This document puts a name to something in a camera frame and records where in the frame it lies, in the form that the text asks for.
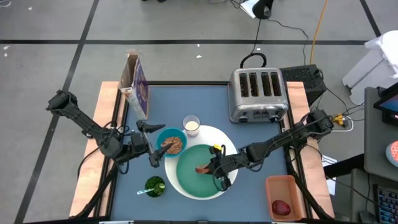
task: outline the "black floor line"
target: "black floor line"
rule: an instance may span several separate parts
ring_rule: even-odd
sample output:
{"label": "black floor line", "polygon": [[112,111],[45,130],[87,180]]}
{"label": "black floor line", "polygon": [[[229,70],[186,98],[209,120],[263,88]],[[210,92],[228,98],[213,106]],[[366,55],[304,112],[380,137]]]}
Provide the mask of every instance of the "black floor line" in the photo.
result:
{"label": "black floor line", "polygon": [[381,33],[379,30],[379,27],[377,26],[376,21],[374,20],[374,18],[372,16],[372,13],[371,13],[371,10],[369,9],[368,4],[366,3],[365,0],[359,0],[359,1],[361,2],[363,10],[365,10],[366,17],[368,17],[368,20],[371,23],[374,34],[376,35],[376,37],[380,37]]}
{"label": "black floor line", "polygon": [[[78,44],[78,47],[76,48],[75,55],[73,56],[73,60],[71,62],[71,65],[70,65],[70,68],[68,71],[68,75],[67,75],[67,77],[65,79],[65,83],[63,84],[63,87],[62,87],[62,90],[64,90],[64,91],[69,90],[73,75],[75,74],[75,70],[76,70],[77,64],[79,62],[81,51],[83,50],[83,46],[84,46],[83,41],[86,40],[86,38],[87,38],[88,31],[89,31],[90,25],[93,21],[98,2],[99,2],[99,0],[93,1],[93,5],[91,7],[85,27],[83,29],[83,33],[80,37],[80,44]],[[18,213],[17,213],[14,223],[23,223],[24,222],[26,212],[29,208],[30,201],[32,200],[32,196],[33,196],[34,190],[36,188],[37,181],[39,180],[40,173],[42,171],[42,168],[43,168],[43,165],[45,162],[45,158],[47,157],[47,153],[49,151],[51,141],[52,141],[52,138],[53,138],[53,135],[55,132],[55,128],[57,127],[58,120],[59,120],[59,116],[53,115],[51,122],[50,122],[50,126],[47,130],[47,134],[45,135],[44,142],[43,142],[42,148],[40,150],[39,156],[36,160],[36,164],[33,169],[33,173],[31,175],[29,183],[26,187],[26,191],[25,191],[24,197],[22,199],[21,205],[19,206]]]}
{"label": "black floor line", "polygon": [[[363,45],[368,40],[317,40],[315,45]],[[160,45],[160,44],[254,44],[255,40],[0,40],[0,44],[102,44],[102,45]],[[312,40],[257,40],[264,45],[303,45]]]}

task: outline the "orange basket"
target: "orange basket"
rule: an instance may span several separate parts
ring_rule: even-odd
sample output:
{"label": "orange basket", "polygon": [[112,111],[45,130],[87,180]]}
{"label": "orange basket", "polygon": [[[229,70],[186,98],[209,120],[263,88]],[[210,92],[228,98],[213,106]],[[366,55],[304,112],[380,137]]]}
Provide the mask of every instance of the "orange basket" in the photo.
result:
{"label": "orange basket", "polygon": [[[275,221],[296,221],[302,219],[299,195],[296,191],[296,182],[291,175],[270,176],[266,180],[268,209],[271,218]],[[272,203],[281,200],[290,206],[288,215],[277,215],[272,212]]]}

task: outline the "cereal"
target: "cereal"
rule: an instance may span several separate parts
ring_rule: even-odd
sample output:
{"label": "cereal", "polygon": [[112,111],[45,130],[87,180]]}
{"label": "cereal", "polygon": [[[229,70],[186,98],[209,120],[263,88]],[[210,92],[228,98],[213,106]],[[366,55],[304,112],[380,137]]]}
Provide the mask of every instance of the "cereal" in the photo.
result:
{"label": "cereal", "polygon": [[173,145],[169,150],[167,150],[167,154],[176,155],[182,150],[182,141],[179,137],[169,137],[161,144],[161,146],[164,147],[170,143],[173,143]]}

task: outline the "blue tabletop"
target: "blue tabletop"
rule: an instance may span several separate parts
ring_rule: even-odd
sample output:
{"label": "blue tabletop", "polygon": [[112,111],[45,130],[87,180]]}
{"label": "blue tabletop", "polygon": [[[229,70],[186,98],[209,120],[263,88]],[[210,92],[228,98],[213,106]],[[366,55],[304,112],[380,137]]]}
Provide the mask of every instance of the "blue tabletop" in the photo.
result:
{"label": "blue tabletop", "polygon": [[[196,114],[203,125],[222,130],[236,148],[260,142],[280,133],[279,124],[232,124],[228,116],[226,86],[152,86],[150,88],[149,124],[166,124],[166,128],[182,129],[182,119]],[[136,116],[129,108],[126,124],[136,128]],[[148,135],[155,146],[157,135]],[[118,174],[114,193],[112,221],[224,221],[270,222],[265,181],[270,175],[286,175],[284,152],[274,151],[260,172],[240,169],[234,184],[212,200],[194,200],[179,194],[167,179],[164,163],[153,168],[148,156],[130,161],[129,172]],[[158,197],[137,195],[149,177],[158,175],[165,180],[166,192]]]}

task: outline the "teal bowl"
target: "teal bowl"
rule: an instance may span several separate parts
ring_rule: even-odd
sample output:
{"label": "teal bowl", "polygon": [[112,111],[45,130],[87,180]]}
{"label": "teal bowl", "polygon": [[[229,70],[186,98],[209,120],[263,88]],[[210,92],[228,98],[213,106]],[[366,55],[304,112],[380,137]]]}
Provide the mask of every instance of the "teal bowl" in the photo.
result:
{"label": "teal bowl", "polygon": [[160,149],[162,146],[162,143],[169,137],[179,137],[181,139],[182,142],[182,149],[181,151],[176,154],[176,155],[170,155],[170,154],[164,154],[165,157],[168,158],[174,158],[179,156],[187,147],[187,136],[184,134],[184,132],[182,132],[181,130],[177,129],[177,128],[167,128],[165,130],[163,130],[157,137],[156,140],[156,146],[158,149]]}

